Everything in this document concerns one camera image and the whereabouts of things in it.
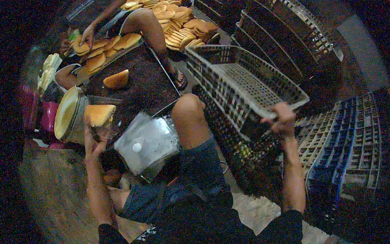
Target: hand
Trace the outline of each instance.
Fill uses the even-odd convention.
[[[84,43],[87,43],[89,46],[89,49],[92,50],[93,41],[94,41],[94,34],[95,34],[95,25],[90,24],[85,29],[83,36],[81,37],[80,46]]]
[[[60,54],[64,54],[72,49],[71,41],[67,37],[66,32],[60,34]]]
[[[294,137],[295,113],[289,108],[287,103],[276,104],[272,111],[277,113],[279,120],[272,124],[271,130],[285,138]],[[272,123],[272,120],[263,118],[261,122]]]
[[[100,142],[95,141],[91,133],[90,118],[86,116],[84,129],[85,163],[96,162],[99,154],[106,149],[108,131],[100,135]]]

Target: baking tray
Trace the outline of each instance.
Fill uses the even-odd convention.
[[[104,78],[129,70],[129,81],[123,89],[105,87]],[[91,76],[88,95],[122,100],[122,120],[118,139],[135,116],[143,111],[152,117],[162,115],[173,107],[180,93],[162,67],[156,54],[145,43],[139,43],[106,63],[97,74]]]

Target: dark shorts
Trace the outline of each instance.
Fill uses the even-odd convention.
[[[129,16],[131,16],[132,13],[138,10],[140,9],[134,11],[119,11],[119,13],[117,13],[114,18],[112,18],[108,23],[105,23],[104,26],[99,29],[99,31],[96,33],[95,39],[120,36],[122,34],[122,27],[126,20],[129,18]]]
[[[222,174],[213,137],[196,148],[181,150],[180,153],[180,178],[165,189],[162,203],[158,202],[158,193],[163,185],[132,186],[121,217],[142,223],[156,222],[159,213],[168,206],[195,197],[185,189],[188,183],[209,196],[217,195],[221,190],[230,190]]]

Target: man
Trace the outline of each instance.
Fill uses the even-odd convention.
[[[137,9],[135,11],[120,11],[112,20],[107,22],[111,14],[115,13],[126,3],[126,0],[112,2],[85,30],[80,45],[88,43],[92,49],[95,31],[98,37],[115,37],[128,33],[139,33],[145,42],[154,50],[164,69],[179,90],[187,86],[187,79],[183,72],[176,70],[169,62],[165,36],[161,24],[150,9]]]
[[[274,107],[279,121],[272,125],[272,130],[284,136],[286,159],[283,213],[255,236],[232,209],[232,194],[222,175],[204,107],[196,95],[186,94],[173,108],[172,117],[182,146],[181,176],[168,187],[135,185],[129,191],[109,191],[98,161],[106,142],[93,140],[87,122],[87,192],[99,223],[100,243],[127,243],[117,231],[114,210],[121,217],[154,225],[132,243],[301,243],[306,199],[294,138],[295,114],[285,103]]]

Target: bread loaf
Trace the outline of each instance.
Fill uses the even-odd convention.
[[[111,75],[103,80],[103,83],[108,88],[124,88],[127,85],[129,79],[129,70],[126,69],[120,73]]]

